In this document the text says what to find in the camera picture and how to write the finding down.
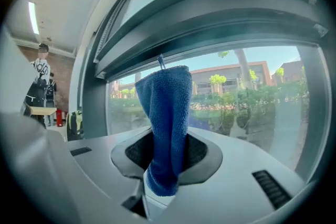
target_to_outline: glass window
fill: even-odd
[[[245,54],[249,70],[241,69],[237,53]],[[289,168],[296,168],[307,133],[309,105],[305,69],[297,47],[231,50],[224,58],[218,53],[207,54],[166,67],[179,65],[189,67],[195,86],[190,127],[246,140]],[[159,69],[110,83],[111,134],[150,125],[134,83]],[[222,87],[211,79],[214,75],[226,79],[217,83]]]

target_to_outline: building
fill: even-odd
[[[266,61],[250,62],[248,63],[251,70],[256,74],[257,79],[253,81],[255,88],[260,85],[272,85],[272,80],[268,65]],[[209,94],[219,90],[219,93],[235,91],[238,88],[238,84],[241,82],[242,71],[240,65],[227,65],[219,67],[211,67],[190,71],[193,79],[193,94]],[[222,87],[214,87],[210,83],[210,77],[213,75],[220,75],[226,77],[226,82],[222,84]],[[129,89],[134,87],[134,83],[119,85],[119,90]]]
[[[302,61],[294,61],[294,62],[285,62],[281,66],[283,68],[283,82],[289,81],[298,81],[301,80],[303,77],[303,63]],[[275,72],[272,75],[272,81],[274,85],[278,85],[281,83],[281,78]]]

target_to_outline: brick building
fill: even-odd
[[[272,85],[266,61],[250,62],[248,65],[256,74],[257,79],[254,81],[254,86],[256,88],[260,85]],[[226,82],[223,83],[220,93],[235,91],[238,88],[238,83],[242,75],[239,64],[198,69],[190,71],[190,73],[194,82],[194,94],[209,94],[215,92],[214,86],[210,84],[210,77],[216,74],[226,77]],[[119,85],[119,90],[131,90],[133,87],[134,83],[121,84]]]
[[[37,58],[37,50],[18,46],[28,61],[35,61]],[[74,59],[65,56],[49,53],[47,58],[51,72],[54,73],[54,80],[57,84],[56,107],[67,111],[69,107],[69,88],[74,66]]]
[[[285,62],[281,66],[283,68],[283,82],[289,81],[298,81],[302,79],[303,76],[303,63],[302,61],[293,61],[293,62]],[[272,75],[272,81],[274,85],[278,85],[281,82],[281,78],[275,72]]]

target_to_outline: ceiling light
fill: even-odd
[[[28,3],[29,5],[29,16],[30,16],[30,22],[31,26],[33,28],[33,31],[36,35],[39,35],[38,27],[37,27],[37,21],[36,21],[36,14],[35,14],[35,4],[32,2]]]

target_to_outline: hanging hook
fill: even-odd
[[[163,55],[162,54],[159,55],[159,57],[158,57],[157,60],[158,60],[158,62],[160,64],[161,69],[166,69],[166,66],[164,65]]]

